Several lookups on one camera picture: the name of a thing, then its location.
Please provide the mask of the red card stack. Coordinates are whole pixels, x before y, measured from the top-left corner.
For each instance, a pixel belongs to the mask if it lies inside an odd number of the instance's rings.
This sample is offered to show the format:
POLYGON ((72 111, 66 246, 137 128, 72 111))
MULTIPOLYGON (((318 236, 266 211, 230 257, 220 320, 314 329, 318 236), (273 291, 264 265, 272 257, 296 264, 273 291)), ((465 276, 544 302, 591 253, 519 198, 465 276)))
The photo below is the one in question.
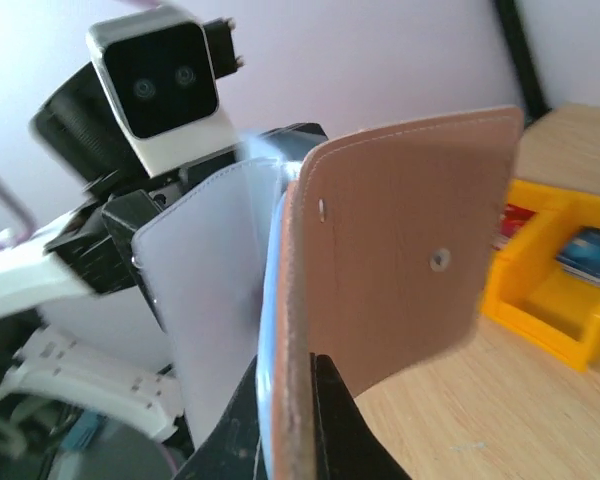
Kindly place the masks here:
POLYGON ((500 214, 498 230, 492 241, 492 249, 500 251, 534 216, 536 212, 508 203, 500 214))

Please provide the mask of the right yellow bin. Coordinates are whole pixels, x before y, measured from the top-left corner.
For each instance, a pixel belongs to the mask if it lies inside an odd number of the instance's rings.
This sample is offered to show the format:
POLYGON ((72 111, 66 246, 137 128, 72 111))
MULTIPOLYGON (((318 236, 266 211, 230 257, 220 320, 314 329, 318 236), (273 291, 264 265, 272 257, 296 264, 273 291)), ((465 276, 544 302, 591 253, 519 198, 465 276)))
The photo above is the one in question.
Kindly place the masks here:
MULTIPOLYGON (((600 199, 575 198, 564 225, 571 228, 566 243, 583 226, 600 228, 600 199)), ((522 304, 524 319, 514 324, 491 320, 584 371, 600 357, 600 288, 566 273, 556 255, 554 272, 522 304)))

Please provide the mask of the left black frame post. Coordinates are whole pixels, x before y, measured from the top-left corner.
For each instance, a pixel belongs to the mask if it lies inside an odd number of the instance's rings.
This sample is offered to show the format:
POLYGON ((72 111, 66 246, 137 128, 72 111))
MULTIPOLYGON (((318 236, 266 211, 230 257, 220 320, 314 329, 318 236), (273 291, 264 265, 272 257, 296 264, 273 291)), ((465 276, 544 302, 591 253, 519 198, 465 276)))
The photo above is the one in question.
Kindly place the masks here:
POLYGON ((551 112, 528 43, 518 4, 515 0, 491 2, 509 53, 525 112, 525 127, 551 112))

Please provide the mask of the middle yellow bin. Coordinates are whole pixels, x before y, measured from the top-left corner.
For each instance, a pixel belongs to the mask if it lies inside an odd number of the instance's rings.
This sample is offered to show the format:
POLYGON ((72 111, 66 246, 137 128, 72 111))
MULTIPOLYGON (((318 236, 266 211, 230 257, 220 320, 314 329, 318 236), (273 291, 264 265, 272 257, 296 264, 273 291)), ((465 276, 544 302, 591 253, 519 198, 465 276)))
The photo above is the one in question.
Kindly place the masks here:
POLYGON ((575 193, 515 180, 507 204, 532 212, 508 242, 493 254, 482 312, 502 324, 524 319, 522 304, 556 269, 555 255, 571 228, 564 225, 575 193))

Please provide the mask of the yellow bin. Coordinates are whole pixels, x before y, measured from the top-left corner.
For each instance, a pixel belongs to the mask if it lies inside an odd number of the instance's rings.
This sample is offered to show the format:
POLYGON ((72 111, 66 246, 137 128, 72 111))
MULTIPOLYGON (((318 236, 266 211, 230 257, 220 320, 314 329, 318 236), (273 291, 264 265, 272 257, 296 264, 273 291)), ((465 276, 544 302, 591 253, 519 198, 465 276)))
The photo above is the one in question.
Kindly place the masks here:
POLYGON ((575 193, 515 180, 507 204, 532 212, 508 242, 493 254, 482 312, 502 324, 524 319, 522 304, 556 269, 555 255, 571 228, 564 225, 575 193))
MULTIPOLYGON (((583 226, 600 228, 600 199, 575 198, 564 225, 571 228, 566 243, 583 226)), ((491 320, 584 371, 600 357, 600 288, 566 273, 556 255, 554 272, 522 304, 524 319, 514 324, 491 320)))

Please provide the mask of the blue card stack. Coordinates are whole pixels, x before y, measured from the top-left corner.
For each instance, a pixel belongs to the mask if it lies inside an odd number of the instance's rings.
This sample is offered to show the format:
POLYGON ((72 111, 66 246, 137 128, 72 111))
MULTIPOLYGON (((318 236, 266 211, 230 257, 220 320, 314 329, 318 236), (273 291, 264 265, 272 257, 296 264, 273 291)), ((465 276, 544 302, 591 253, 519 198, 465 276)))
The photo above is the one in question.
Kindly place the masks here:
POLYGON ((556 255, 562 269, 600 288, 600 229, 583 227, 556 255))

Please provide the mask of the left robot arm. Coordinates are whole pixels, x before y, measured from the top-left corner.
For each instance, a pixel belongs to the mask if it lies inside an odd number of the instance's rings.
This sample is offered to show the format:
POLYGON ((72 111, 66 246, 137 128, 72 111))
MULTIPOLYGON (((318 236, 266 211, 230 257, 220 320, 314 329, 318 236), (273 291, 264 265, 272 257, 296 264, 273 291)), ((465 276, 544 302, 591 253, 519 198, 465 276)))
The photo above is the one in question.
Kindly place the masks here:
POLYGON ((15 349, 0 401, 60 400, 159 441, 184 419, 202 444, 255 357, 269 241, 279 234, 273 220, 324 129, 303 122, 246 135, 241 147, 151 178, 92 65, 55 91, 33 126, 87 180, 91 198, 0 250, 0 321, 61 298, 137 288, 170 339, 176 376, 124 364, 48 325, 15 349))

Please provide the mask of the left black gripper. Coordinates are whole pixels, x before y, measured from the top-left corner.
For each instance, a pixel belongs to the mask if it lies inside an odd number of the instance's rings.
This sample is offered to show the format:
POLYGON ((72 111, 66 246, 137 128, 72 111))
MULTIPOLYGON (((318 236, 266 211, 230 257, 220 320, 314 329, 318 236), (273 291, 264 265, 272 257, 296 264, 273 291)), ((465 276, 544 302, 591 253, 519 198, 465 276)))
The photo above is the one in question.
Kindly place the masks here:
POLYGON ((327 135, 318 123, 296 123, 262 133, 243 133, 240 143, 206 158, 188 162, 156 179, 145 180, 110 197, 101 217, 115 251, 105 264, 106 294, 144 281, 132 265, 133 234, 204 180, 240 161, 269 159, 280 163, 302 159, 311 148, 325 142, 327 135))

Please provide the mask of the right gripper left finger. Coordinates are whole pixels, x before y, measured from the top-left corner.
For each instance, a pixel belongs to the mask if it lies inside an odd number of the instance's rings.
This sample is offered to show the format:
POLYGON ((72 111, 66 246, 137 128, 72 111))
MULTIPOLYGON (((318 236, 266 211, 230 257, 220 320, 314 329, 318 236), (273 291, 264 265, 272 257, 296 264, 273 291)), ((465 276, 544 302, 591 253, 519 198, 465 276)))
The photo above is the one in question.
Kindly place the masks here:
POLYGON ((265 478, 253 358, 215 429, 183 464, 175 480, 265 478))

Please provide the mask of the tan leather card holder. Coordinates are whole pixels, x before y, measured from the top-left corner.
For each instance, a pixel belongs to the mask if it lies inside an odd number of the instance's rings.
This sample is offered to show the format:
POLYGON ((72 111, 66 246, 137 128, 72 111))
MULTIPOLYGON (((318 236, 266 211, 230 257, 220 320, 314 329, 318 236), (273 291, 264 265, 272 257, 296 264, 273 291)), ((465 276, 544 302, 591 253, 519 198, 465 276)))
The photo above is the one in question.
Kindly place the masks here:
POLYGON ((300 162, 269 241, 256 358, 264 479, 319 479, 310 356, 354 401, 474 332, 524 127, 514 106, 371 128, 300 162))

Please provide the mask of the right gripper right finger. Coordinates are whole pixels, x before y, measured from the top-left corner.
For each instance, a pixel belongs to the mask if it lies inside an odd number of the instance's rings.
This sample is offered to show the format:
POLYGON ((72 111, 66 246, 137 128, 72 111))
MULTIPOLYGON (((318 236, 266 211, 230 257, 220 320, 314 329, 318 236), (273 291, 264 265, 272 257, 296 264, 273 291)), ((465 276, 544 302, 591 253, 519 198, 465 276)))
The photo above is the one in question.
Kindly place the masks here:
POLYGON ((332 359, 310 356, 319 479, 410 480, 371 432, 332 359))

